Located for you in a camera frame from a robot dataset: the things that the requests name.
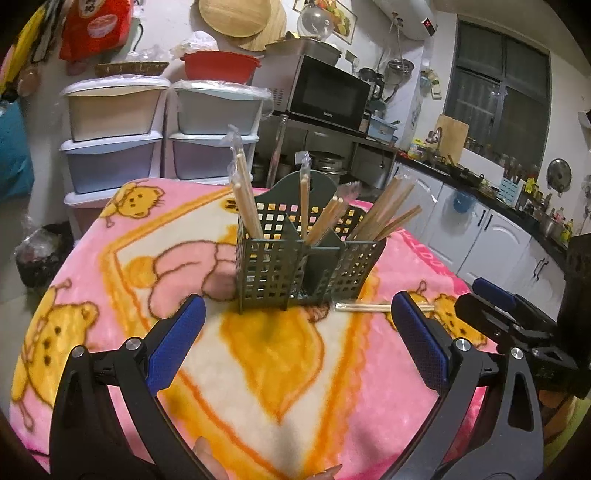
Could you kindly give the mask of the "green sleeve forearm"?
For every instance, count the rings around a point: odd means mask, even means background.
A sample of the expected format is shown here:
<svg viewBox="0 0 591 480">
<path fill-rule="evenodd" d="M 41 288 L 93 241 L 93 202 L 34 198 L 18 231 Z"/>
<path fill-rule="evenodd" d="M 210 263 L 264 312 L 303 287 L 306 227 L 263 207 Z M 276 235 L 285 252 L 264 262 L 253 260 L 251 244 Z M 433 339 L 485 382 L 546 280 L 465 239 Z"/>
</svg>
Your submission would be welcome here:
<svg viewBox="0 0 591 480">
<path fill-rule="evenodd" d="M 588 398 L 542 390 L 538 395 L 543 423 L 544 467 L 564 449 L 590 408 Z"/>
</svg>

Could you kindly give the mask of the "person's left hand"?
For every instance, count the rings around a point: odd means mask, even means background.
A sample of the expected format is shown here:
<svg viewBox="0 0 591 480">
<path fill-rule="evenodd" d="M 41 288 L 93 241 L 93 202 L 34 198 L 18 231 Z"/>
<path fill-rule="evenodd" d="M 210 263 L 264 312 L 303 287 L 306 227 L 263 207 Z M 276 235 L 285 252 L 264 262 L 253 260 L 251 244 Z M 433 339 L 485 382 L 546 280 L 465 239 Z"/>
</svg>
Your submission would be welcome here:
<svg viewBox="0 0 591 480">
<path fill-rule="evenodd" d="M 193 445 L 193 453 L 197 455 L 197 458 L 207 467 L 207 470 L 211 472 L 216 480 L 228 480 L 228 472 L 224 469 L 212 454 L 211 444 L 204 438 L 198 437 Z M 308 480 L 334 480 L 335 475 L 341 471 L 342 465 L 335 465 L 325 469 L 322 472 L 318 472 L 315 475 L 308 477 Z"/>
</svg>

